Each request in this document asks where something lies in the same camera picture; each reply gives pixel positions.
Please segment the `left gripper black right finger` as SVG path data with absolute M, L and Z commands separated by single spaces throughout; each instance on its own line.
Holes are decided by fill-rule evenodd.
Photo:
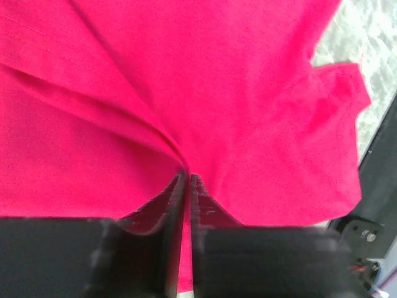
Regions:
M 195 297 L 368 297 L 339 234 L 239 223 L 191 178 Z

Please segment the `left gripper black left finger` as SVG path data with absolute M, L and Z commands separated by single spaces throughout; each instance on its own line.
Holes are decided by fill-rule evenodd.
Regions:
M 186 177 L 119 219 L 1 219 L 2 297 L 175 297 Z

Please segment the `magenta t shirt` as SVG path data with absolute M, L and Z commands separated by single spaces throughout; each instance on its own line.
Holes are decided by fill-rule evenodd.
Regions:
M 339 1 L 2 1 L 1 219 L 122 219 L 186 177 L 239 223 L 316 227 L 361 200 L 355 63 L 315 67 Z

